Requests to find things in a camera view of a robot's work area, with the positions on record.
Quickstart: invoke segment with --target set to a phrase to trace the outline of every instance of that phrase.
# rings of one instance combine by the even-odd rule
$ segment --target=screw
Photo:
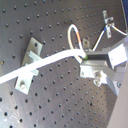
[[[120,88],[121,87],[121,83],[117,82],[117,87]]]
[[[101,74],[100,74],[100,72],[96,72],[95,73],[95,79],[94,79],[94,84],[97,86],[97,87],[99,87],[100,85],[101,85]]]
[[[26,89],[25,84],[21,84],[20,88],[21,88],[21,90],[25,90]]]

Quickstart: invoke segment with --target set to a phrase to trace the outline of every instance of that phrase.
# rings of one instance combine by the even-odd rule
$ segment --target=mounting hole
[[[43,117],[43,120],[45,120],[45,117]]]
[[[18,109],[18,106],[15,106],[15,109],[17,110]]]
[[[58,95],[59,95],[59,93],[57,92],[57,93],[56,93],[56,96],[58,96]]]
[[[1,62],[0,62],[0,63],[1,63],[1,65],[4,65],[4,61],[3,61],[3,60],[1,60]]]
[[[64,118],[64,114],[62,115],[62,118]]]
[[[48,99],[48,102],[50,103],[50,99]]]
[[[23,122],[23,119],[20,119],[20,123],[22,123]]]
[[[54,111],[51,111],[51,113],[53,114],[53,113],[54,113]]]
[[[44,90],[47,90],[47,86],[44,87]]]
[[[10,126],[9,126],[9,128],[13,128],[13,126],[12,126],[12,125],[10,125]]]
[[[29,115],[32,116],[32,112],[30,112]]]
[[[24,4],[24,7],[27,7],[27,3]]]
[[[44,76],[44,74],[43,73],[41,73],[41,77],[43,77]]]
[[[9,39],[8,42],[11,44],[12,43],[12,39]]]
[[[57,124],[57,121],[54,121],[54,124]]]
[[[39,105],[39,109],[41,109],[42,108],[42,106],[41,105]]]
[[[59,104],[59,107],[61,107],[61,104]]]
[[[90,103],[90,106],[92,107],[92,105],[93,105],[93,103],[91,102],[91,103]]]
[[[58,63],[58,67],[60,67],[60,63]]]
[[[35,43],[35,47],[37,47],[38,46],[38,44],[37,43]]]
[[[28,99],[26,99],[25,102],[28,103]]]
[[[2,102],[2,98],[0,97],[0,102]]]
[[[4,113],[4,116],[7,116],[7,115],[8,115],[8,113],[7,113],[7,112],[5,112],[5,113]]]
[[[34,124],[34,127],[36,127],[37,126],[37,124]]]
[[[11,95],[11,96],[13,95],[13,92],[12,92],[12,91],[10,92],[10,95]]]
[[[16,55],[15,54],[12,54],[12,58],[15,59],[16,58]]]
[[[38,96],[38,93],[35,93],[35,96]]]
[[[6,13],[6,9],[3,9],[2,12],[3,12],[3,13]]]

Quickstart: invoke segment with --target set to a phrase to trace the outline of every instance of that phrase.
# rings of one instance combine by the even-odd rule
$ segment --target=black surface
[[[66,33],[72,23],[92,47],[104,28],[104,9],[125,30],[120,0],[1,0],[0,9],[0,76],[20,67],[31,37],[44,44],[42,58],[69,49]],[[108,40],[105,33],[98,50],[122,38],[112,30]],[[74,33],[72,41],[78,47]],[[39,71],[28,96],[14,89],[16,79],[0,85],[1,128],[106,128],[116,100],[107,85],[97,88],[79,78],[74,58]]]
[[[89,60],[104,60],[107,62],[108,67],[112,69],[112,65],[111,65],[111,62],[109,60],[108,54],[88,55],[88,59]]]

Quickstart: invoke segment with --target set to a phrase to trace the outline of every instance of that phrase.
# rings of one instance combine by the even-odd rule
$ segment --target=metal clamp
[[[41,57],[39,57],[42,48],[43,45],[32,37],[24,56],[22,66],[34,63],[35,61],[42,59]],[[38,76],[38,74],[38,70],[20,74],[17,78],[15,89],[27,95],[31,86],[33,76]]]
[[[106,28],[106,32],[107,32],[107,38],[109,39],[109,38],[112,37],[111,29],[110,29],[110,25],[109,24],[110,24],[111,21],[114,20],[114,18],[113,17],[109,17],[108,18],[107,10],[103,11],[103,17],[104,17],[105,24],[108,25],[107,28]]]

